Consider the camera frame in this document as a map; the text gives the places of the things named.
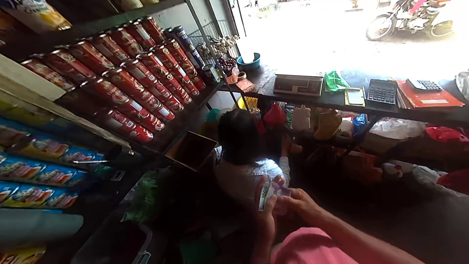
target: blue can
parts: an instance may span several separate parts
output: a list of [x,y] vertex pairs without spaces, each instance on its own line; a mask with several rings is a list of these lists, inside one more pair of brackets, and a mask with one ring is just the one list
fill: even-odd
[[72,161],[90,161],[94,160],[96,153],[92,150],[71,146],[63,155],[60,160],[66,163]]
[[0,204],[20,188],[19,183],[0,181]]
[[184,31],[182,26],[177,26],[173,28],[173,33],[176,34],[178,41],[184,46],[184,48],[190,52],[190,54],[198,64],[198,68],[202,68],[205,63],[204,61],[202,61],[202,57],[200,57],[199,52],[196,50],[196,47],[194,47],[194,44],[192,44],[192,41],[187,36],[186,31]]
[[74,168],[48,163],[46,168],[34,177],[34,181],[44,185],[64,186],[75,174]]
[[0,177],[12,181],[25,181],[46,168],[47,163],[29,160],[11,155],[1,154],[3,161],[0,163]]

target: motorcycle wheel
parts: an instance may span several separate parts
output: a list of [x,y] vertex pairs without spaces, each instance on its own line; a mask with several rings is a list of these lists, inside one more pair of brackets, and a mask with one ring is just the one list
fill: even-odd
[[396,27],[397,19],[389,15],[377,16],[366,29],[366,38],[368,40],[380,40],[388,37]]
[[442,38],[449,36],[454,33],[453,30],[453,22],[452,21],[445,21],[439,24],[436,24],[431,27],[429,30],[429,35],[432,38]]

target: red notebook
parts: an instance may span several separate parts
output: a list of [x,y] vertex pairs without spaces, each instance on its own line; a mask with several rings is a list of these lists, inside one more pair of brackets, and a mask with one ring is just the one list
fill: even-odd
[[463,106],[464,103],[456,99],[445,90],[421,91],[409,86],[406,81],[397,81],[399,88],[414,108],[420,107],[451,107]]

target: concrete ground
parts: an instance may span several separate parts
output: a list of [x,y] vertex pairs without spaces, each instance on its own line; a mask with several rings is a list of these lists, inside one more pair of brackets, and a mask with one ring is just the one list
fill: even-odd
[[[376,9],[375,0],[361,0],[364,10],[352,12],[344,11],[351,8],[347,0],[295,0],[279,6],[264,12],[255,6],[241,8],[250,43],[261,54],[261,63],[274,68],[357,69],[389,77],[453,79],[469,67],[464,49],[469,23],[467,18],[459,19],[467,10],[462,6],[454,16],[466,28],[457,27],[452,37],[432,40],[421,33],[399,31],[383,41],[365,36],[369,22],[386,11]],[[243,37],[237,6],[233,13]]]

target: motorcycle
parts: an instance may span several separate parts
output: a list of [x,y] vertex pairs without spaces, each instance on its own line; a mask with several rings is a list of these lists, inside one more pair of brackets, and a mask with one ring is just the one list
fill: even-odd
[[366,29],[369,40],[384,39],[394,30],[428,33],[441,38],[454,33],[453,21],[440,13],[450,0],[399,0],[391,12],[377,16]]

